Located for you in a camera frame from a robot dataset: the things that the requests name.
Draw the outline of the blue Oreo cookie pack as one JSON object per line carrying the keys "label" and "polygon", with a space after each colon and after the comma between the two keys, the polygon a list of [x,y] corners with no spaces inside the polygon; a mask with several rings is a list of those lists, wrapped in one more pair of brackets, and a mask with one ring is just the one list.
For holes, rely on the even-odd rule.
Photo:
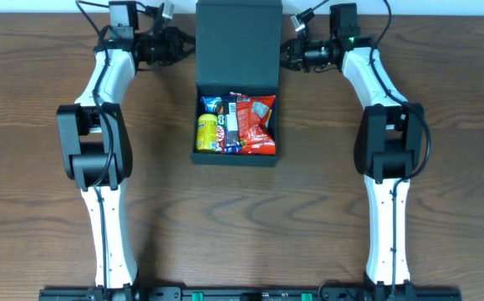
{"label": "blue Oreo cookie pack", "polygon": [[202,96],[201,103],[205,114],[217,114],[222,106],[221,96]]}

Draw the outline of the red KitKat bar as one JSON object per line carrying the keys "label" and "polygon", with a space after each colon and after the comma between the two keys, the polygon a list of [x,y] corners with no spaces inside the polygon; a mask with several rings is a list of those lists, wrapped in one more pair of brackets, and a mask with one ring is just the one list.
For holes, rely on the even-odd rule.
{"label": "red KitKat bar", "polygon": [[217,144],[216,153],[223,154],[225,151],[225,128],[223,125],[217,126]]}

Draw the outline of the dark green box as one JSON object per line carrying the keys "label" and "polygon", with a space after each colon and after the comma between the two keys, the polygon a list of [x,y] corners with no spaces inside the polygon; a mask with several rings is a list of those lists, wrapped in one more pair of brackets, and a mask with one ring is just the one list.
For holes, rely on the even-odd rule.
{"label": "dark green box", "polygon": [[280,0],[196,3],[195,117],[202,96],[279,96],[282,25]]}

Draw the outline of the red snack bag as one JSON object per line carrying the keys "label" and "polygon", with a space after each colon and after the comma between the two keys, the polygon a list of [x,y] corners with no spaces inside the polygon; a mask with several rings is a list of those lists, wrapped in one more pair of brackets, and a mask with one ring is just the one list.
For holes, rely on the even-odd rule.
{"label": "red snack bag", "polygon": [[237,97],[237,122],[242,155],[275,156],[276,143],[266,130],[264,120],[275,103],[275,95]]}

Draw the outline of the yellow round candy pack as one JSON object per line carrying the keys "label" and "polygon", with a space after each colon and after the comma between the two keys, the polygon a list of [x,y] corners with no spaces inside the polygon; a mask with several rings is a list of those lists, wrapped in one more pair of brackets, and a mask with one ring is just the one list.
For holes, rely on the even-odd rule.
{"label": "yellow round candy pack", "polygon": [[196,123],[196,151],[213,153],[217,150],[217,116],[200,115]]}

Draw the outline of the dark blue chocolate bar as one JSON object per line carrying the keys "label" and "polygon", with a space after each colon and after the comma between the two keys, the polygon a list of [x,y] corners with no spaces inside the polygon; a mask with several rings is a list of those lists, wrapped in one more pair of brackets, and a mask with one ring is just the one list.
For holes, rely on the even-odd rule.
{"label": "dark blue chocolate bar", "polygon": [[237,122],[237,97],[229,95],[224,100],[225,110],[225,153],[238,153],[241,150]]}

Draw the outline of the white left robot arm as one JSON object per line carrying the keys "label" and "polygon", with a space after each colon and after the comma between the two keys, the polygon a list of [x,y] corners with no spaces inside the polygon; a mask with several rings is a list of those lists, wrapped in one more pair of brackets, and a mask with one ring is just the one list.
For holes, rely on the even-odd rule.
{"label": "white left robot arm", "polygon": [[89,213],[96,275],[88,300],[134,300],[138,276],[125,209],[133,170],[121,104],[140,64],[170,66],[196,51],[196,40],[170,26],[174,6],[139,1],[106,4],[110,22],[95,27],[94,70],[84,92],[60,105],[57,124],[64,170]]}

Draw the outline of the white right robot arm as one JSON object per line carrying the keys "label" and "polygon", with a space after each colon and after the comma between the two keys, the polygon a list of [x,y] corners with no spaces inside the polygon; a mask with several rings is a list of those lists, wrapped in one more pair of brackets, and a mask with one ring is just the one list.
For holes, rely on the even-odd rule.
{"label": "white right robot arm", "polygon": [[412,300],[405,254],[405,207],[410,180],[429,159],[431,136],[424,110],[393,85],[380,60],[378,38],[363,35],[355,3],[329,8],[326,40],[313,41],[313,8],[294,14],[297,34],[281,46],[281,67],[323,73],[337,69],[352,85],[363,108],[354,143],[354,165],[369,200],[368,288],[360,299]]}

